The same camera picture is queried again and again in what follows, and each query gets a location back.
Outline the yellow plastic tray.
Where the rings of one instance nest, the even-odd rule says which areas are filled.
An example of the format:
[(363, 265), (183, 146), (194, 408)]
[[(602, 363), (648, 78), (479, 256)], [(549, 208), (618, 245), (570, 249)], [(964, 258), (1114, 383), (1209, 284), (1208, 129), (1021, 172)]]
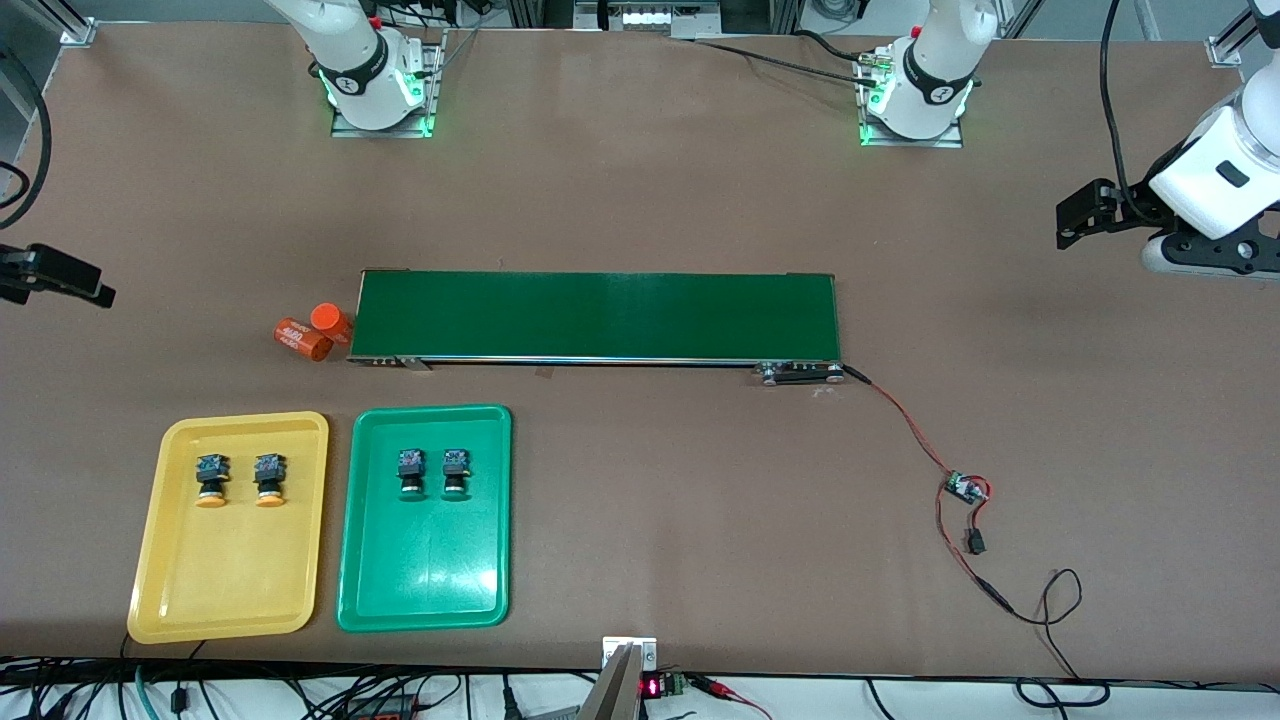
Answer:
[[(312, 616), (329, 425), (319, 413), (186, 419), (163, 437), (127, 620), (141, 644), (297, 632)], [(195, 505), (197, 457), (230, 460), (225, 505)], [(287, 460), (285, 502), (259, 507), (255, 459)]]

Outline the white grey equipment box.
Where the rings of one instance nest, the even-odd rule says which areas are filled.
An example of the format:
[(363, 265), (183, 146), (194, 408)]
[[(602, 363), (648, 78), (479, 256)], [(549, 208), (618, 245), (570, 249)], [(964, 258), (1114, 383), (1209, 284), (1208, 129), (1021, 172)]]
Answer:
[(672, 37), (719, 35), (717, 0), (573, 0), (575, 29), (650, 32)]

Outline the green plastic tray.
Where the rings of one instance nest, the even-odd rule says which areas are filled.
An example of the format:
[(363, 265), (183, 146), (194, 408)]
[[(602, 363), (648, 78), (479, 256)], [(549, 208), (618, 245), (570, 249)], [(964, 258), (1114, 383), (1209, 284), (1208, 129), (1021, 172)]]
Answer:
[[(401, 450), (425, 452), (425, 497), (401, 498)], [(442, 456), (466, 448), (466, 498)], [(494, 626), (509, 609), (513, 418), (497, 404), (375, 407), (353, 425), (335, 620), (343, 632)]]

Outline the aluminium frame post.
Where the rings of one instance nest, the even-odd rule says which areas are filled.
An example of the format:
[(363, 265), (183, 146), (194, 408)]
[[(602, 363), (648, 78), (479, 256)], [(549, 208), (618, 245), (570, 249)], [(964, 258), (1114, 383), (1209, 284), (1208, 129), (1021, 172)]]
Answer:
[(1206, 55), (1212, 68), (1242, 67), (1242, 50), (1260, 36), (1257, 19), (1251, 9), (1240, 12), (1216, 35), (1204, 41)]
[(50, 0), (50, 13), (56, 14), (63, 32), (60, 44), (69, 47), (88, 47), (97, 33), (99, 23), (92, 17), (82, 15), (70, 0)]

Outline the red clip lead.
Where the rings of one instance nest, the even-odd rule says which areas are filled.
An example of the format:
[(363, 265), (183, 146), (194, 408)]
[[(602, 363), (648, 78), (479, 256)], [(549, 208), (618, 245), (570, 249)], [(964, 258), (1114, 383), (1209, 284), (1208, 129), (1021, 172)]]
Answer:
[(700, 691), (712, 698), (749, 707), (759, 712), (765, 720), (774, 720), (774, 717), (759, 703), (748, 700), (722, 682), (713, 680), (709, 676), (698, 673), (685, 673), (684, 676), (694, 689)]

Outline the silver metal mount bracket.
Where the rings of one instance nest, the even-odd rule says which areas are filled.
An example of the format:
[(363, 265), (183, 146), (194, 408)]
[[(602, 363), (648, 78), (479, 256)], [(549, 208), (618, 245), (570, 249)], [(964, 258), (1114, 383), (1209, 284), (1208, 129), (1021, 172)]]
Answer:
[(657, 670), (657, 660), (654, 637), (604, 637), (602, 671), (575, 720), (639, 720), (643, 676)]

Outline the green conveyor belt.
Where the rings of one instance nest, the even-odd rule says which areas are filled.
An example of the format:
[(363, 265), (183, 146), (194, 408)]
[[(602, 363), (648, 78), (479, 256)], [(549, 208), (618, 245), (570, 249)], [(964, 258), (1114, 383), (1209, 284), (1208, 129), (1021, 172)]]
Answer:
[(366, 270), (348, 359), (746, 368), (765, 386), (864, 380), (828, 274)]

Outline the orange 4680 cylinder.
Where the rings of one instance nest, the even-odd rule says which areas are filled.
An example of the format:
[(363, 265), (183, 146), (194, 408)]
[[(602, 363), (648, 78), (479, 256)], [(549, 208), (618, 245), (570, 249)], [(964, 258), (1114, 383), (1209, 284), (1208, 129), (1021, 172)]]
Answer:
[(276, 323), (273, 337), (279, 345), (312, 363), (325, 360), (334, 347), (334, 342), (324, 333), (291, 316)]
[(311, 327), (339, 346), (349, 347), (355, 322), (338, 305), (324, 302), (317, 304), (310, 313)]

